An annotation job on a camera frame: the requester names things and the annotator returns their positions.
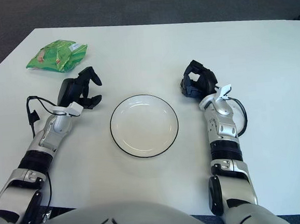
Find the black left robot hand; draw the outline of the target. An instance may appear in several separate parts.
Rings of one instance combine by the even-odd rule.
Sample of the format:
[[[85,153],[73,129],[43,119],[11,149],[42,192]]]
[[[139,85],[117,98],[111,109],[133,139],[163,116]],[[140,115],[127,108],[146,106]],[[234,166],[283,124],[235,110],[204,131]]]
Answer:
[[[65,79],[59,91],[58,106],[67,107],[72,102],[76,102],[84,109],[89,110],[97,106],[102,100],[102,95],[88,97],[90,81],[95,85],[102,86],[102,82],[92,66],[86,67],[79,72],[76,78]]]

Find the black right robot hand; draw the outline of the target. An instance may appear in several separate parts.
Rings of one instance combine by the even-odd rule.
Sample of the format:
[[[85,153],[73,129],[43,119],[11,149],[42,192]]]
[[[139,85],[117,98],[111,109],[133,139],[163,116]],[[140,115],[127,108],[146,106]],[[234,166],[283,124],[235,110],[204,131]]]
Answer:
[[[198,75],[196,81],[189,77],[190,73]],[[215,94],[218,83],[215,74],[196,60],[192,60],[183,74],[180,86],[182,94],[186,97],[202,100],[210,94]]]

